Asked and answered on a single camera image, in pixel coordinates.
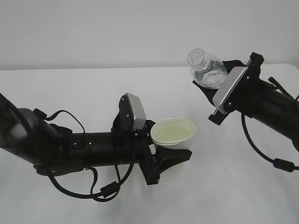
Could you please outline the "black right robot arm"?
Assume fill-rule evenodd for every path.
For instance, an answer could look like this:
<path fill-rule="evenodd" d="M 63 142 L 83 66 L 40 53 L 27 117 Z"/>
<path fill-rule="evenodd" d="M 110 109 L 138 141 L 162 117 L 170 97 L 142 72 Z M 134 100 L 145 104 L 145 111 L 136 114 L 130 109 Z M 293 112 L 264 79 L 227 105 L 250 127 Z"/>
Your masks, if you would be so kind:
<path fill-rule="evenodd" d="M 299 148 L 299 102 L 273 77 L 260 78 L 264 57 L 251 53 L 249 61 L 221 61 L 201 49 L 187 56 L 195 84 L 215 107 L 209 120 L 220 125 L 232 112 L 241 114 L 241 123 L 250 145 L 259 149 L 249 136 L 245 117 L 256 119 L 292 141 Z"/>

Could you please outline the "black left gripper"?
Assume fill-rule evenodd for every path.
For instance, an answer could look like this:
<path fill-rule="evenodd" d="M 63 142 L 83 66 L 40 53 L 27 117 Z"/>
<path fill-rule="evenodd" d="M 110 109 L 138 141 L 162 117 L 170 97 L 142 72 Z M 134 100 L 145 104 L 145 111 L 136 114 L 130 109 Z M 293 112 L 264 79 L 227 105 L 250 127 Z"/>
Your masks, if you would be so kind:
<path fill-rule="evenodd" d="M 152 120 L 146 120 L 142 130 L 123 131 L 120 124 L 120 117 L 117 116 L 112 126 L 114 162 L 117 165 L 129 164 L 129 171 L 135 163 L 138 164 L 147 185 L 158 184 L 161 173 L 188 161 L 192 155 L 188 149 L 170 148 L 157 148 L 153 155 L 150 132 L 156 122 Z"/>

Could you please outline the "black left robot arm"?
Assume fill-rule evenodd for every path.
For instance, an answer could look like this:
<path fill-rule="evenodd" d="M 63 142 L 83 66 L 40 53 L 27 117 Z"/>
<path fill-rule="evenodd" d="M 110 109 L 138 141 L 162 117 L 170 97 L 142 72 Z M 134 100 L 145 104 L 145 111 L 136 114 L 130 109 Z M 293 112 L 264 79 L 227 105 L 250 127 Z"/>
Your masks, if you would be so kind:
<path fill-rule="evenodd" d="M 140 99 L 130 93 L 119 101 L 119 111 L 109 132 L 74 133 L 52 123 L 54 115 L 16 108 L 0 98 L 0 147 L 33 164 L 37 173 L 62 176 L 89 167 L 138 164 L 148 185 L 157 184 L 167 169 L 188 161 L 189 149 L 158 146 L 152 153 L 150 131 Z"/>

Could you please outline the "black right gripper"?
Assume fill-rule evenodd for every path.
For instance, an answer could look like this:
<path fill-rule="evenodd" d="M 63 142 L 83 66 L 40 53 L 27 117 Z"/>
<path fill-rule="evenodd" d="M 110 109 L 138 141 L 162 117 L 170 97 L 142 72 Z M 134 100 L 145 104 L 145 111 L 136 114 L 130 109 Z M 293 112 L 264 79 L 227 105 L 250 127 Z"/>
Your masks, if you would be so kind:
<path fill-rule="evenodd" d="M 208 119 L 215 124 L 221 124 L 223 120 L 235 110 L 240 112 L 246 111 L 246 103 L 253 96 L 255 89 L 258 88 L 259 75 L 261 72 L 261 65 L 264 62 L 264 57 L 261 54 L 253 52 L 251 53 L 246 64 L 242 63 L 240 60 L 229 60 L 222 62 L 229 75 L 240 75 L 247 68 L 248 70 L 243 76 L 241 82 L 233 91 L 232 96 L 228 99 L 229 104 L 228 106 L 225 106 L 225 109 L 228 109 L 229 113 L 224 115 L 215 108 L 214 113 L 208 117 Z M 202 91 L 208 102 L 215 107 L 213 98 L 218 89 L 205 88 L 194 80 L 192 83 Z"/>

